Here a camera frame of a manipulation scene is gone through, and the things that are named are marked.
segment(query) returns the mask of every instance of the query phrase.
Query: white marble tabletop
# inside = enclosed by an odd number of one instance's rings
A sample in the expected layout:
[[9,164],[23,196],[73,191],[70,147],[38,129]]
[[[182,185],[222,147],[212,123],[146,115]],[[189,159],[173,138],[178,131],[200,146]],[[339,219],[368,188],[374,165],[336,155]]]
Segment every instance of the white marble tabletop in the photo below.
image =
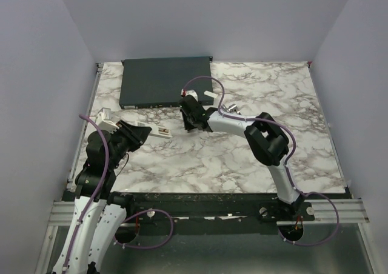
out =
[[[225,104],[243,115],[270,113],[294,133],[297,150],[290,160],[305,192],[344,192],[338,166],[306,63],[211,63],[212,76],[225,86]],[[122,110],[118,104],[123,67],[105,63],[91,115],[102,107],[113,121],[144,121],[172,130],[172,139],[149,137],[117,177],[114,191],[187,193],[276,192],[268,169],[253,156],[247,141],[225,133],[187,133],[178,108]],[[215,93],[221,89],[213,83]],[[86,160],[87,136],[76,166]]]

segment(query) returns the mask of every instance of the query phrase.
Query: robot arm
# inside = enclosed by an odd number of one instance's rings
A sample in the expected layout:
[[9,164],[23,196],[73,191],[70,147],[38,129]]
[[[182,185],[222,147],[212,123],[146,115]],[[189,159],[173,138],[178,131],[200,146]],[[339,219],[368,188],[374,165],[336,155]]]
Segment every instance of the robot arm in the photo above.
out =
[[[116,180],[114,169],[127,152],[134,152],[143,145],[153,129],[124,121],[114,124],[107,112],[106,109],[101,110],[96,118],[99,127],[103,128],[102,133],[109,148],[107,174],[90,203],[90,197],[101,180],[105,160],[101,137],[98,132],[93,132],[87,139],[87,160],[75,181],[76,199],[72,223],[53,274],[98,274],[118,227],[127,215],[134,214],[131,196],[110,192]],[[80,214],[85,209],[84,217],[80,220]]]
[[[179,101],[179,106],[186,130],[225,132],[246,138],[255,158],[269,169],[283,209],[291,215],[298,210],[303,197],[291,184],[284,165],[289,152],[287,146],[289,139],[277,125],[224,117],[216,108],[211,107],[205,110],[192,95],[185,95]],[[243,118],[262,118],[274,121],[268,113]]]

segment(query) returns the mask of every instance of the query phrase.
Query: small white object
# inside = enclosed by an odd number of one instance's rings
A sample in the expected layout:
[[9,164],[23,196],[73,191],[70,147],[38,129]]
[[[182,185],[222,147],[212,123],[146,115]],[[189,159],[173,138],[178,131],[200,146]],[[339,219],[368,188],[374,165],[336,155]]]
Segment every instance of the small white object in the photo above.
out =
[[311,206],[306,208],[306,212],[308,215],[314,215],[314,213],[315,213],[314,209]]
[[210,92],[210,91],[207,91],[207,90],[204,92],[204,94],[206,96],[209,96],[209,97],[214,98],[214,99],[216,99],[218,97],[218,94]]
[[198,95],[196,94],[195,90],[188,90],[188,91],[186,91],[185,96],[187,96],[187,95],[193,96],[195,98],[195,100],[198,101]]
[[157,138],[170,139],[172,138],[171,130],[166,127],[161,127],[156,124],[148,124],[146,122],[135,121],[135,125],[138,127],[150,127],[152,131],[150,132],[150,136],[155,136]]
[[151,212],[147,212],[147,216],[149,218],[153,217],[155,215],[155,212],[154,211],[151,211]]
[[101,130],[113,133],[119,127],[112,121],[111,110],[103,107],[96,116],[96,124]]

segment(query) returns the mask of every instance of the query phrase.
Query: marble surface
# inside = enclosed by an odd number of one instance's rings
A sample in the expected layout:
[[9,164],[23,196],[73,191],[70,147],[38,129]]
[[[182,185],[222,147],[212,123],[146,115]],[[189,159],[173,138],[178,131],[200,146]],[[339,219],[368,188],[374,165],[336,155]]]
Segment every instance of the marble surface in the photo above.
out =
[[[105,63],[91,115],[109,107],[113,120],[140,120],[172,130],[172,139],[149,137],[118,176],[120,192],[276,192],[268,169],[253,156],[245,139],[225,133],[190,132],[177,108],[121,110],[123,67]],[[225,104],[243,115],[270,113],[294,133],[297,150],[290,164],[305,192],[344,192],[321,109],[305,63],[211,63],[212,76],[226,88]],[[213,83],[215,93],[221,92]],[[88,125],[86,136],[93,131]],[[86,137],[76,174],[86,160]]]

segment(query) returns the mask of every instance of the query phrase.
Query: electronic device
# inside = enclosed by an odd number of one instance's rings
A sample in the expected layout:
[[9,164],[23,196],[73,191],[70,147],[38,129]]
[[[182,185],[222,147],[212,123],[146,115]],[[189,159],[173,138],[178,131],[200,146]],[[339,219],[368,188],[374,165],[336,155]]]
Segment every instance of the electronic device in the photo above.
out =
[[[123,63],[119,105],[122,109],[177,107],[181,87],[197,75],[210,76],[209,57],[127,59]],[[211,80],[198,81],[193,89],[199,103],[213,105],[204,91],[213,91]]]

